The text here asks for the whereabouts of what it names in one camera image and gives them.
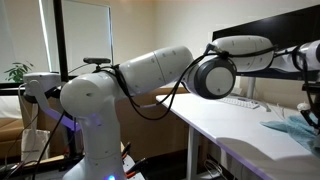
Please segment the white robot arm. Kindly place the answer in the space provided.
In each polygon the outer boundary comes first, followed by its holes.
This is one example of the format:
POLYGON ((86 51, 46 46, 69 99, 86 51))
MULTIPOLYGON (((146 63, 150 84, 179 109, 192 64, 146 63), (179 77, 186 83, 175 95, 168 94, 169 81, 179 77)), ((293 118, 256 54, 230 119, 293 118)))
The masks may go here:
POLYGON ((261 36, 218 38, 204 54, 193 58, 184 46, 163 48, 137 57, 108 71, 80 75, 65 84, 60 101, 82 129, 84 158, 63 180, 125 180, 120 150, 120 125, 115 103, 173 81, 205 99, 231 93, 238 72, 264 69, 304 74, 319 68, 317 40, 278 51, 261 36))

